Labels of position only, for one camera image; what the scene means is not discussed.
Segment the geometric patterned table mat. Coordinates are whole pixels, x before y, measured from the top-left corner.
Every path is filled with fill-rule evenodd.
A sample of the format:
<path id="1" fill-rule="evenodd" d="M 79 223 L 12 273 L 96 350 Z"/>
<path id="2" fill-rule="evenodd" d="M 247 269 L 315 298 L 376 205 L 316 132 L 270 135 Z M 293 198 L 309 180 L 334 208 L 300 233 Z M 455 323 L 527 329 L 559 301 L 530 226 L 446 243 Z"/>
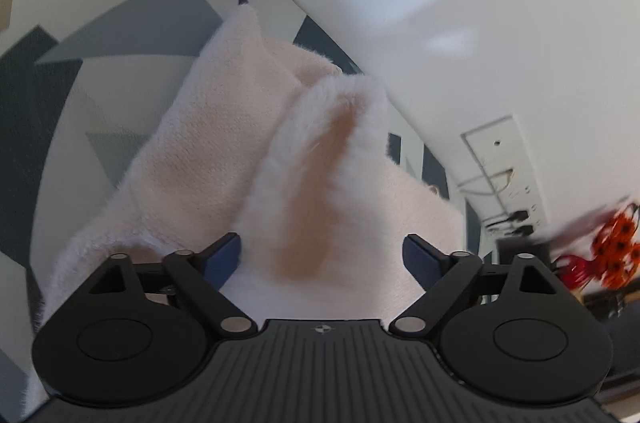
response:
<path id="1" fill-rule="evenodd" d="M 43 293 L 70 239 L 111 200 L 202 49 L 242 5 L 262 35 L 356 76 L 378 61 L 373 0 L 1 0 L 1 356 L 46 398 L 30 359 Z M 447 199 L 426 150 L 387 107 L 387 153 Z"/>

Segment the black box speaker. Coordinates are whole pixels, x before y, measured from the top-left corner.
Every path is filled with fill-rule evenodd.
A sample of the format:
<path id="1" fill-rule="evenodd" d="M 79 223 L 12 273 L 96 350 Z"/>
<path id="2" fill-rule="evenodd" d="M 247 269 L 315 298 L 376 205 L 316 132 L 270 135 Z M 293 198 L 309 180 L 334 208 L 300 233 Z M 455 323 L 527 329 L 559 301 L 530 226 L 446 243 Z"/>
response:
<path id="1" fill-rule="evenodd" d="M 547 267 L 551 266 L 550 247 L 548 243 L 540 242 L 532 237 L 508 237 L 496 241 L 498 263 L 511 264 L 514 258 L 522 253 L 534 255 Z"/>

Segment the pink fluffy garment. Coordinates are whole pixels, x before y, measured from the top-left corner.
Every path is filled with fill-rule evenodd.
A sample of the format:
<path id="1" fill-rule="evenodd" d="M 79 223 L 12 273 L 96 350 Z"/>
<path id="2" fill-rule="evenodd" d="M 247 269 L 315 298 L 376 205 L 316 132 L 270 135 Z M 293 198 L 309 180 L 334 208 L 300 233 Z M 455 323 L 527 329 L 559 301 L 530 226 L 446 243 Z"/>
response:
<path id="1" fill-rule="evenodd" d="M 420 295 L 402 262 L 415 233 L 460 249 L 463 218 L 387 153 L 384 88 L 265 38 L 242 5 L 202 49 L 102 212 L 56 259 L 50 318 L 108 255 L 156 261 L 229 232 L 222 291 L 269 318 L 392 321 Z"/>

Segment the red orange flower ornament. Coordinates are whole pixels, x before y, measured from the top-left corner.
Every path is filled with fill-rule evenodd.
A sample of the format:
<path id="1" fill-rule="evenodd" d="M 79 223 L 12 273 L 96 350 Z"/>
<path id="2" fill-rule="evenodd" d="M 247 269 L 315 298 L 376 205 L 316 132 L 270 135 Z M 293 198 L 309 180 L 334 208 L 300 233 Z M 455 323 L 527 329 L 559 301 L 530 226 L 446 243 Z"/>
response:
<path id="1" fill-rule="evenodd" d="M 639 273 L 639 202 L 582 214 L 555 232 L 548 241 L 558 252 L 552 268 L 570 291 L 591 282 L 605 289 L 623 289 Z"/>

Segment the white wall socket panel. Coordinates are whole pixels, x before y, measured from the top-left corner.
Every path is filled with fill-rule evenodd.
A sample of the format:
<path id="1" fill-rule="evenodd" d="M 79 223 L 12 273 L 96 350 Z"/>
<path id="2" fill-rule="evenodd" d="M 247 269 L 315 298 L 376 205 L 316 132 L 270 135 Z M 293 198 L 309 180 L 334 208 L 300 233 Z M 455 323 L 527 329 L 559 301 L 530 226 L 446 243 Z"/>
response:
<path id="1" fill-rule="evenodd" d="M 548 225 L 548 216 L 538 187 L 534 167 L 518 123 L 507 116 L 480 125 L 461 135 L 478 173 L 463 178 L 459 190 L 480 217 L 488 237 L 521 235 Z M 506 223 L 487 228 L 491 221 L 507 217 L 517 210 L 527 210 L 529 217 L 521 223 Z"/>

